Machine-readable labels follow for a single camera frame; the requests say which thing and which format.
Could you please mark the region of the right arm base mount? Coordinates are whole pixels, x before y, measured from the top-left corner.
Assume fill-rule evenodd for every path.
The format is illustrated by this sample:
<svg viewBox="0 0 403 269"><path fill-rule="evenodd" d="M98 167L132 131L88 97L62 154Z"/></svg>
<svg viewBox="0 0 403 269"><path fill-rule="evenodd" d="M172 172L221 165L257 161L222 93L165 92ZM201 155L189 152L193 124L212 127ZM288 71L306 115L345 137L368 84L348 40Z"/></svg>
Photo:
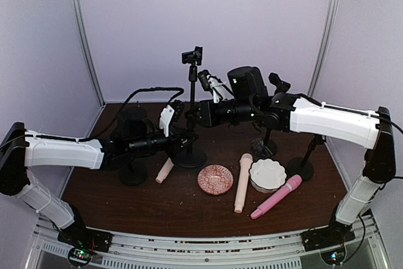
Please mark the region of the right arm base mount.
<svg viewBox="0 0 403 269"><path fill-rule="evenodd" d="M346 243L356 238L353 231L340 231L330 227L310 228L301 233L306 252L318 251L321 260L331 266L347 259Z"/></svg>

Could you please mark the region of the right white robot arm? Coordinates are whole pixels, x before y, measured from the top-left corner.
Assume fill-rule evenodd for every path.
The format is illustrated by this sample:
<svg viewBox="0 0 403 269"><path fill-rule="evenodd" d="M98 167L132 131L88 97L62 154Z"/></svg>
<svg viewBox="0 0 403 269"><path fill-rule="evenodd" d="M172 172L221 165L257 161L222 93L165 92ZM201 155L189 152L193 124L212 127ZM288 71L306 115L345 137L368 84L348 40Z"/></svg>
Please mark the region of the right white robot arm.
<svg viewBox="0 0 403 269"><path fill-rule="evenodd" d="M350 226L371 202L378 189L395 177L395 148L390 112L355 110L318 102L302 93L288 92L290 84L275 73L269 95L258 67L238 67L228 72L232 98L214 93L212 100L195 103L186 112L189 121L202 127L255 122L267 130L310 133L358 144L366 149L365 165L352 189L335 208L331 224Z"/></svg>

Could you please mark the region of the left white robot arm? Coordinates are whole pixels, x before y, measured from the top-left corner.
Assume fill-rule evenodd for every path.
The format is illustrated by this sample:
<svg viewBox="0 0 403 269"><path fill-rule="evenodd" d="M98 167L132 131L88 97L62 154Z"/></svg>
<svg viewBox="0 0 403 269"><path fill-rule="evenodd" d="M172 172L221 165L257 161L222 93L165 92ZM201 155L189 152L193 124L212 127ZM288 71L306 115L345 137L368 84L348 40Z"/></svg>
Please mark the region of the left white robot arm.
<svg viewBox="0 0 403 269"><path fill-rule="evenodd" d="M21 199L48 217L60 233L80 236L87 227L79 211L50 193L28 169L76 166L113 170L160 151L175 157L198 139L193 131L173 124L179 116L179 110L167 105L160 114L158 126L154 126L144 108L131 107L116 114L111 122L115 128L107 138L96 135L82 139L40 134L16 122L1 143L1 193Z"/></svg>

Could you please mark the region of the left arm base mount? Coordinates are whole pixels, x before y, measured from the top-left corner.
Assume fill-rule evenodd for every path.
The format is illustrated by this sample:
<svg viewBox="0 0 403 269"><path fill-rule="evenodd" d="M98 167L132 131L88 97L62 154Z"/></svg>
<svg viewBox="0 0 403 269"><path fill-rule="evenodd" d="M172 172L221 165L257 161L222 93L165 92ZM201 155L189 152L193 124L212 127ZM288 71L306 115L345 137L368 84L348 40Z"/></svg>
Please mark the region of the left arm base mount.
<svg viewBox="0 0 403 269"><path fill-rule="evenodd" d="M94 229L58 229L58 241L69 244L67 260L76 267L88 265L98 253L107 253L112 241L112 233Z"/></svg>

